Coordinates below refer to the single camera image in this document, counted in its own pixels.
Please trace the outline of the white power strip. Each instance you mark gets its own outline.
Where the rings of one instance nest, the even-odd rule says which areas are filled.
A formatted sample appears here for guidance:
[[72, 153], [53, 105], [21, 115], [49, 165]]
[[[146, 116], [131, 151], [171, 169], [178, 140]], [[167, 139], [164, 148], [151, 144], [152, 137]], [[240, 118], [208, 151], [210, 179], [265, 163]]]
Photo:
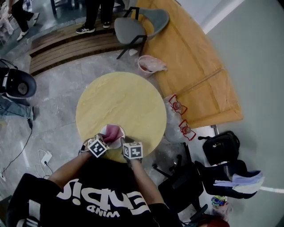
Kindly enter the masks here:
[[41, 164], [47, 165], [48, 162], [51, 160], [51, 158], [52, 158], [52, 153], [49, 151], [46, 151], [43, 158], [41, 159]]

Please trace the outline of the black office chair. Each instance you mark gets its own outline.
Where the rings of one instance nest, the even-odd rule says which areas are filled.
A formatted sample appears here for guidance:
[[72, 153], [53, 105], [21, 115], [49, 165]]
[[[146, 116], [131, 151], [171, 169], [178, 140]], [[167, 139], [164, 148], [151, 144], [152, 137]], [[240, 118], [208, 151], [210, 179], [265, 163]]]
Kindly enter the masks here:
[[190, 219], [192, 222], [198, 220], [208, 208], [207, 204], [200, 206], [199, 197], [203, 192], [212, 196], [226, 196], [235, 199], [249, 199], [256, 194], [256, 192], [253, 194], [239, 193], [231, 187], [213, 185], [215, 180], [231, 181], [233, 174], [252, 176], [243, 161], [234, 160], [213, 167], [205, 167], [198, 161], [193, 162], [189, 151], [186, 151], [186, 156], [187, 164], [182, 165], [182, 155], [177, 155], [177, 164], [170, 167], [172, 175], [158, 169], [156, 164], [152, 165], [153, 169], [167, 177], [158, 189], [166, 205], [175, 213], [193, 205], [196, 213]]

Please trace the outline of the pink bucket with plastic bag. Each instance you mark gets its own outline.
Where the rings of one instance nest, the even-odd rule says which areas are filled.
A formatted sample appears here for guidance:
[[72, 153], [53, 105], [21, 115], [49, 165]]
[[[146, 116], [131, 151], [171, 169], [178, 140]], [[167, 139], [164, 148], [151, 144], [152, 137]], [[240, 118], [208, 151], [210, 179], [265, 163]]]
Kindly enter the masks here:
[[167, 71], [167, 65], [158, 58], [151, 55], [143, 55], [138, 58], [138, 74], [144, 78], [148, 78], [160, 71]]

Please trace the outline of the large brown wrapped board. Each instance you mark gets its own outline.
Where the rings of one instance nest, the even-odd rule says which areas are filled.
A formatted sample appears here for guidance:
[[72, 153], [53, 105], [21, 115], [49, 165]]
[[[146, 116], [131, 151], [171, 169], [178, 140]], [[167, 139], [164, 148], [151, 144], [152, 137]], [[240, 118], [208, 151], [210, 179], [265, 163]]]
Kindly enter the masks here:
[[145, 45], [144, 52], [162, 60], [166, 71], [155, 74], [164, 97], [175, 94], [187, 107], [190, 127], [243, 119], [236, 92], [209, 39], [175, 0], [137, 0], [138, 7], [164, 9], [168, 25]]

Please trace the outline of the round light wooden table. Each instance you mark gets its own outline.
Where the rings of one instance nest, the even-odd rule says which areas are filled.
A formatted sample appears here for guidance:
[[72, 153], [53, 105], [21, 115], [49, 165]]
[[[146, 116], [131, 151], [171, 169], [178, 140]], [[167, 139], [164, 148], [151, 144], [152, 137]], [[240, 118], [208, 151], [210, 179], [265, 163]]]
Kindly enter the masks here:
[[125, 135], [151, 154], [166, 129], [166, 108], [158, 90], [145, 78], [129, 72], [113, 72], [85, 88], [76, 107], [76, 127], [82, 142], [106, 125], [119, 125]]

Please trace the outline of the black backpack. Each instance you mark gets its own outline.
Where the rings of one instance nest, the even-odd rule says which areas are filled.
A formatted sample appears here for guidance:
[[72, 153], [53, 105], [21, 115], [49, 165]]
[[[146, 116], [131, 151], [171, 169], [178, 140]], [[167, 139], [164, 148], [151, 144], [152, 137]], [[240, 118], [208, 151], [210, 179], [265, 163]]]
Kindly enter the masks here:
[[199, 136], [198, 140], [205, 140], [202, 148], [210, 165], [238, 158], [240, 141], [232, 131], [225, 131], [214, 137]]

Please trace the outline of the black round device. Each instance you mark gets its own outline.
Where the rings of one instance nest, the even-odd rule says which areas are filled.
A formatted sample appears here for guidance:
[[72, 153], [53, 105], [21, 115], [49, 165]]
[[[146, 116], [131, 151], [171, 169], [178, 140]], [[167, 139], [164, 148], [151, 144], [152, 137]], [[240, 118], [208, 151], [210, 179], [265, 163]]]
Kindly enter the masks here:
[[33, 76], [8, 60], [0, 59], [0, 95], [12, 99], [27, 99], [36, 93], [37, 84]]

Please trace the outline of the dark wooden step platform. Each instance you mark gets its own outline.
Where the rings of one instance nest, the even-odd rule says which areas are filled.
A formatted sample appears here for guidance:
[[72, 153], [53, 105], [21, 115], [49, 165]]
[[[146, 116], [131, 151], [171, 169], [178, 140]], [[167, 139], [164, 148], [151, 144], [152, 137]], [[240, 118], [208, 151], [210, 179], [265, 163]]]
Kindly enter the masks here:
[[114, 34], [113, 24], [105, 29], [97, 20], [95, 32], [77, 34], [75, 31], [81, 26], [78, 23], [63, 27], [33, 40], [29, 74], [36, 76], [73, 60], [125, 48]]

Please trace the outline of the colourful small items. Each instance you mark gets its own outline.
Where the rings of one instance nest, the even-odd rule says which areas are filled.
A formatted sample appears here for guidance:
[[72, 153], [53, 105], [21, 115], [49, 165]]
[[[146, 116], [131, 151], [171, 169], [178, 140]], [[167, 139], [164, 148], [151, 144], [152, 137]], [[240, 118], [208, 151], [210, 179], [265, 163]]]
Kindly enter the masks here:
[[224, 207], [228, 204], [228, 197], [226, 196], [214, 196], [211, 198], [213, 208]]

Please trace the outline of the person's black printed t-shirt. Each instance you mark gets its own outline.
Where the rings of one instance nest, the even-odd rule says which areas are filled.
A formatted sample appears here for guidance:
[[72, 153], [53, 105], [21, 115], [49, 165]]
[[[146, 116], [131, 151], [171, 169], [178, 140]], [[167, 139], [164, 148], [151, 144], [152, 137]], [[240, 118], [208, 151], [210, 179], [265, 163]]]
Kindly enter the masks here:
[[147, 204], [127, 164], [91, 158], [60, 188], [24, 174], [7, 210], [7, 227], [24, 226], [29, 207], [40, 227], [181, 227], [163, 203]]

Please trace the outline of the grey chair black frame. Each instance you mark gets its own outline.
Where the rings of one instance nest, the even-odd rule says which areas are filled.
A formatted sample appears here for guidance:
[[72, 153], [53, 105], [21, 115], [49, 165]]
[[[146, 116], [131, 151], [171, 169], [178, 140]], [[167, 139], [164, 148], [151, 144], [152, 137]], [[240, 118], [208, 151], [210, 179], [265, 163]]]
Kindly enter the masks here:
[[[147, 34], [144, 26], [138, 20], [139, 15], [148, 19], [154, 27], [154, 32]], [[130, 7], [123, 17], [114, 21], [114, 32], [118, 41], [125, 45], [123, 51], [117, 59], [120, 59], [124, 53], [133, 48], [136, 44], [140, 45], [139, 56], [142, 55], [146, 41], [153, 39], [168, 24], [170, 16], [164, 9], [148, 9], [139, 7]]]

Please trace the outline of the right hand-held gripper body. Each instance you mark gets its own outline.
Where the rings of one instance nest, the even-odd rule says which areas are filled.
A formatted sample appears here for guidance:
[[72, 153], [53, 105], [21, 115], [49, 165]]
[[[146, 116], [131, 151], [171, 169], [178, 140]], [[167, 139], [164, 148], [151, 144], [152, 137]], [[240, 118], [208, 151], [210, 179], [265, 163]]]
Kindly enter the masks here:
[[143, 145], [141, 142], [127, 142], [122, 145], [122, 154], [125, 159], [142, 159]]

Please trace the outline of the pink cloth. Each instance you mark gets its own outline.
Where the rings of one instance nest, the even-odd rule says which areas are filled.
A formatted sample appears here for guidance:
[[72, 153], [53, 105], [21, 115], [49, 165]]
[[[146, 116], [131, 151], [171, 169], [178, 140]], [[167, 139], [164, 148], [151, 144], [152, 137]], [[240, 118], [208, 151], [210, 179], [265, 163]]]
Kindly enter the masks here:
[[118, 125], [108, 124], [105, 133], [103, 133], [103, 141], [105, 143], [113, 143], [122, 136], [123, 132]]

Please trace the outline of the person's left forearm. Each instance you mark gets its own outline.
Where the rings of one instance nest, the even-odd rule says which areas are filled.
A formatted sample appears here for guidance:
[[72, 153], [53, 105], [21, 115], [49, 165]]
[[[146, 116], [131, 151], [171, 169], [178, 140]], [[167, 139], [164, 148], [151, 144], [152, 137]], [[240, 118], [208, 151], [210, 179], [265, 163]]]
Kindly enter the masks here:
[[92, 154], [90, 152], [82, 152], [53, 172], [48, 180], [63, 189], [70, 180], [74, 179], [75, 175], [91, 157]]

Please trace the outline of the white round plate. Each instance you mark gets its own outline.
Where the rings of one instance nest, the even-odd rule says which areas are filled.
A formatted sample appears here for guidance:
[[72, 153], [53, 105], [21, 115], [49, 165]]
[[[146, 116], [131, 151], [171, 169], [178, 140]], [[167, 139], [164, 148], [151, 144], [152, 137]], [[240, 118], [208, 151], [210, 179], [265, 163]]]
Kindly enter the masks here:
[[[106, 127], [107, 127], [107, 125], [105, 125], [105, 126], [101, 129], [100, 134], [105, 133]], [[125, 138], [125, 132], [124, 132], [123, 128], [120, 127], [120, 129], [121, 129], [122, 132], [123, 132], [123, 136], [122, 136], [122, 137]], [[116, 141], [114, 141], [113, 143], [107, 143], [107, 145], [109, 146], [109, 149], [117, 149], [117, 148], [120, 148], [120, 147], [121, 147], [120, 138], [117, 139]]]

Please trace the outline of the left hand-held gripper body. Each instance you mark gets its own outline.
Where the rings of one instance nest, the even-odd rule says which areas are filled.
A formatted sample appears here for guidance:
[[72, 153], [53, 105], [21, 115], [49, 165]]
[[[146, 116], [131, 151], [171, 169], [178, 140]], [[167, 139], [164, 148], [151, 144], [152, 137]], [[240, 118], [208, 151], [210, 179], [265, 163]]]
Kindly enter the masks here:
[[104, 137], [104, 134], [96, 134], [93, 138], [85, 140], [82, 152], [90, 151], [96, 158], [103, 156], [109, 150], [109, 146], [103, 140]]

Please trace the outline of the person's right forearm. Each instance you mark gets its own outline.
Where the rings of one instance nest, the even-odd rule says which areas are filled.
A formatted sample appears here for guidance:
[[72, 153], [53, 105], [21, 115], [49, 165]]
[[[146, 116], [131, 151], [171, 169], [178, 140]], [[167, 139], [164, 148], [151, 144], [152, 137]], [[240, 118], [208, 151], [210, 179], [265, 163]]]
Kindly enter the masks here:
[[138, 188], [148, 205], [164, 204], [164, 200], [158, 188], [145, 172], [142, 164], [137, 159], [130, 160]]

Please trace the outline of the light blue white garment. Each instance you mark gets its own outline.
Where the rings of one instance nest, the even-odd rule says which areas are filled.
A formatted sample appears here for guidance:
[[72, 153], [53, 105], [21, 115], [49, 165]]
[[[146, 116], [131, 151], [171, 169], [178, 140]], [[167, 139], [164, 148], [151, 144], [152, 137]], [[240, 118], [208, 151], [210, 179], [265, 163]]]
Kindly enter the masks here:
[[215, 180], [214, 186], [231, 187], [234, 191], [244, 194], [253, 194], [262, 186], [265, 177], [261, 171], [249, 172], [252, 176], [245, 177], [233, 174], [231, 181]]

